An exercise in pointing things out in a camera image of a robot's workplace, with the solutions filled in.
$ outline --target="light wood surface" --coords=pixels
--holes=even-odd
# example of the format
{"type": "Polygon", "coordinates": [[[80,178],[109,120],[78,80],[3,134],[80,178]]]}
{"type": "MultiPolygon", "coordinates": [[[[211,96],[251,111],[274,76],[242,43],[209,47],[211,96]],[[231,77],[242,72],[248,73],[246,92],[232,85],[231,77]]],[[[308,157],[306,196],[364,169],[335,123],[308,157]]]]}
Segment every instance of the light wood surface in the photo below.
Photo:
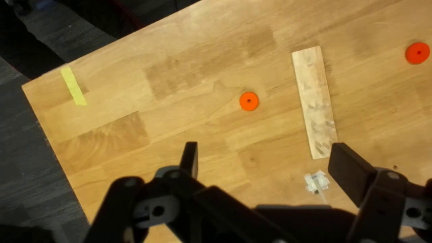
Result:
{"type": "MultiPolygon", "coordinates": [[[[204,0],[69,64],[86,107],[59,70],[24,92],[89,220],[115,178],[150,181],[186,141],[200,142],[200,180],[250,207],[321,204],[304,176],[328,161],[310,158],[292,53],[321,46],[340,142],[424,184],[432,60],[413,66],[404,51],[432,45],[431,12],[428,0],[204,0]],[[240,110],[244,91],[256,111],[240,110]]],[[[328,203],[355,212],[331,182],[328,203]]]]}
{"type": "Polygon", "coordinates": [[[321,47],[294,51],[293,65],[310,155],[313,159],[329,158],[337,134],[321,47]]]}

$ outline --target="yellow tape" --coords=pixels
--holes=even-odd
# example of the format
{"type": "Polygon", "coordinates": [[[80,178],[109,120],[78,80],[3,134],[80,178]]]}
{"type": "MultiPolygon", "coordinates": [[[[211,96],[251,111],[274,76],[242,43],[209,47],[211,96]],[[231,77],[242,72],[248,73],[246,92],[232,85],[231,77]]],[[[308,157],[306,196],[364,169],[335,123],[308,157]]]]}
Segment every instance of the yellow tape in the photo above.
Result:
{"type": "Polygon", "coordinates": [[[67,89],[73,97],[73,101],[76,105],[86,105],[86,100],[81,92],[81,88],[76,80],[76,76],[73,74],[72,69],[69,66],[65,66],[61,69],[61,73],[63,76],[63,80],[67,85],[67,89]]]}

